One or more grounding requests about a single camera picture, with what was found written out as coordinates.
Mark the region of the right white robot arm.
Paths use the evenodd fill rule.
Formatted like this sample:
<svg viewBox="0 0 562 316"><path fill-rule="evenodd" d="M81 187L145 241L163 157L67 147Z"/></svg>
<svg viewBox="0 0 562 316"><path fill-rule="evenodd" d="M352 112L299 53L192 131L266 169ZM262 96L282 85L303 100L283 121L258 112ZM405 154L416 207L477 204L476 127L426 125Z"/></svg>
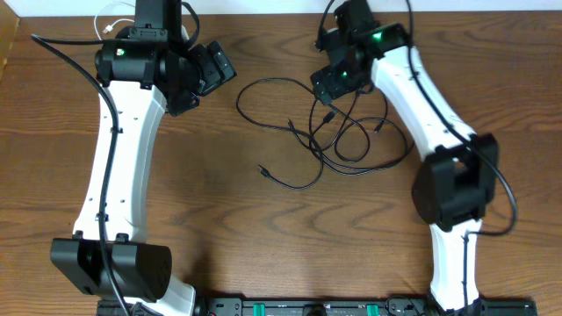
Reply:
<svg viewBox="0 0 562 316"><path fill-rule="evenodd" d="M411 195L431 232L435 308L478 315L476 234L494 198L497 142L451 109L402 24L381 25L365 1L345 1L334 15L336 28L319 30L316 46L329 64L312 74L314 94L329 105L370 84L392 103L421 159Z"/></svg>

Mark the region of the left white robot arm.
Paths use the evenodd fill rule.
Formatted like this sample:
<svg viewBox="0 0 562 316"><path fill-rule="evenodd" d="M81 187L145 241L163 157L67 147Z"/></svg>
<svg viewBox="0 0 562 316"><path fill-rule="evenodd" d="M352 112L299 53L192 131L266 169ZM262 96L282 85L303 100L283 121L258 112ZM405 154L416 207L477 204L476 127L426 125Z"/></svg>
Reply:
<svg viewBox="0 0 562 316"><path fill-rule="evenodd" d="M172 274L165 246L148 243L146 201L155 136L165 115L196 108L236 73L217 42L187 32L183 1L139 1L133 24L97 43L97 146L82 210L53 265L101 315L192 315L194 288Z"/></svg>

